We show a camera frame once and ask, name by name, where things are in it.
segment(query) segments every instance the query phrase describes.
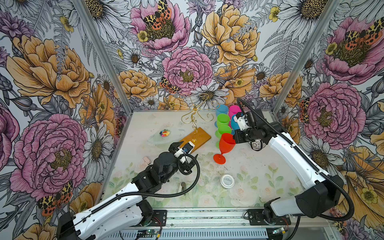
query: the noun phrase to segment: floral tablecloth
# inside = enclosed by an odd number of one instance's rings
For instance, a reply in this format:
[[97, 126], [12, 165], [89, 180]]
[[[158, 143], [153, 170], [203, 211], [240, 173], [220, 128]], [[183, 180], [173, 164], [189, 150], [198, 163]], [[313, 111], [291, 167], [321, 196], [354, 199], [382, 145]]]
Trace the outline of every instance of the floral tablecloth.
[[[129, 124], [122, 148], [113, 167], [112, 174], [106, 186], [104, 198], [115, 194], [131, 181], [147, 165], [143, 157], [147, 156], [151, 162], [160, 153], [168, 151], [171, 143], [149, 144], [147, 140], [162, 128], [177, 129], [177, 140], [192, 132], [191, 124], [184, 124], [180, 118], [186, 112], [134, 112]], [[259, 207], [268, 200], [276, 197], [286, 197], [302, 192], [301, 184], [283, 161], [283, 159], [266, 146], [259, 152], [251, 149], [249, 144], [237, 144], [234, 149], [225, 154], [227, 162], [224, 165], [216, 164], [213, 155], [220, 153], [215, 144], [217, 128], [214, 120], [205, 122], [197, 118], [197, 126], [203, 128], [212, 138], [194, 152], [199, 154], [201, 174], [198, 184], [187, 194], [171, 198], [148, 198], [153, 208], [162, 207]], [[195, 177], [196, 170], [190, 175], [177, 172], [170, 182], [163, 184], [157, 193], [176, 193], [181, 191], [181, 183], [190, 186]], [[235, 186], [224, 189], [220, 184], [220, 177], [230, 174], [235, 179]]]

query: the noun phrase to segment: white lid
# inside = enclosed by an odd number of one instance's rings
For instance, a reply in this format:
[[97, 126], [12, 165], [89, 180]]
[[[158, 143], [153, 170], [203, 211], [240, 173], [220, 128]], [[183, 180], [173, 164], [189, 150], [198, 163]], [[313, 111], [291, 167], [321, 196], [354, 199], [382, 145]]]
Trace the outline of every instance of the white lid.
[[235, 185], [235, 180], [231, 175], [225, 174], [221, 177], [220, 183], [221, 186], [229, 189]]

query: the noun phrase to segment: wooden board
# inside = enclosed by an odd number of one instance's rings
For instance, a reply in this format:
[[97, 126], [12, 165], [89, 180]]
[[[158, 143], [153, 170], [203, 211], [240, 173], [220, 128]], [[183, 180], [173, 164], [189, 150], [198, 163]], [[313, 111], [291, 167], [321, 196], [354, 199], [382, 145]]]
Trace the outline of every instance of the wooden board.
[[185, 138], [181, 139], [180, 141], [184, 141], [180, 148], [186, 145], [189, 141], [191, 141], [195, 147], [193, 148], [192, 152], [193, 153], [196, 149], [201, 147], [204, 143], [206, 143], [209, 139], [211, 139], [211, 136], [205, 132], [201, 127], [197, 129], [196, 131], [193, 131], [192, 133], [188, 134]]

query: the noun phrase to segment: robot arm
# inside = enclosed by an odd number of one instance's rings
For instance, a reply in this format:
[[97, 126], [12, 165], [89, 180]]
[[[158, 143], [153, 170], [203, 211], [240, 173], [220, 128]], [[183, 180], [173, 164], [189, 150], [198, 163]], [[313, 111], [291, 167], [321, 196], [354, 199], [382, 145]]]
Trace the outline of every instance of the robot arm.
[[[323, 177], [329, 175], [328, 172], [313, 162], [303, 151], [300, 153], [295, 150], [300, 149], [299, 146], [280, 123], [273, 122], [268, 125], [265, 119], [260, 119], [258, 116], [263, 116], [261, 111], [258, 111], [258, 115], [252, 112], [247, 112], [243, 116], [242, 113], [236, 115], [235, 120], [240, 127], [233, 136], [236, 143], [258, 140], [269, 144], [294, 171], [305, 189], [303, 193], [297, 196], [278, 198], [267, 202], [264, 206], [265, 220], [273, 223], [280, 216], [287, 214], [304, 214], [314, 218], [334, 207], [338, 203], [341, 193]], [[292, 144], [287, 142], [284, 137], [290, 140]], [[332, 176], [331, 179], [337, 184], [343, 185], [339, 176]]]
[[155, 193], [178, 169], [190, 172], [195, 163], [188, 163], [182, 154], [190, 153], [194, 145], [189, 142], [179, 149], [181, 144], [182, 142], [172, 143], [169, 152], [161, 153], [153, 165], [140, 172], [116, 195], [74, 216], [70, 212], [63, 214], [56, 233], [58, 240], [98, 240], [124, 227], [147, 225], [153, 210], [145, 200], [146, 196], [124, 195], [131, 192]]

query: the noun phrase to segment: gold jewelry stand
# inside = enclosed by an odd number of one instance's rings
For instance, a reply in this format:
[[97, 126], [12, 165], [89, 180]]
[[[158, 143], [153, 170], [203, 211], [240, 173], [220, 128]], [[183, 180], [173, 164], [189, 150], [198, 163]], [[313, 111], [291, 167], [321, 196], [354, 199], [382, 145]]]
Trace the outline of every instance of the gold jewelry stand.
[[[200, 146], [202, 146], [204, 143], [206, 143], [209, 139], [211, 139], [211, 136], [205, 132], [201, 127], [197, 127], [196, 126], [196, 123], [197, 123], [197, 119], [195, 118], [195, 114], [197, 113], [197, 115], [199, 115], [199, 117], [201, 119], [203, 119], [204, 121], [206, 122], [210, 122], [214, 119], [214, 116], [212, 115], [212, 113], [208, 113], [207, 114], [207, 120], [204, 119], [200, 113], [199, 113], [199, 110], [202, 110], [200, 107], [202, 106], [202, 104], [204, 104], [207, 100], [204, 100], [200, 105], [196, 105], [195, 103], [193, 103], [192, 99], [189, 97], [191, 103], [193, 104], [192, 107], [189, 107], [189, 110], [190, 112], [183, 115], [181, 117], [181, 121], [185, 124], [189, 124], [189, 123], [192, 123], [192, 128], [193, 128], [193, 132], [190, 133], [189, 135], [187, 135], [185, 138], [183, 138], [181, 141], [184, 141], [180, 147], [183, 147], [185, 144], [187, 144], [189, 141], [191, 141], [195, 147], [194, 149], [192, 150], [192, 152], [194, 152], [195, 150], [197, 150]], [[217, 105], [216, 108], [209, 108], [209, 109], [218, 109], [220, 107], [220, 104]]]

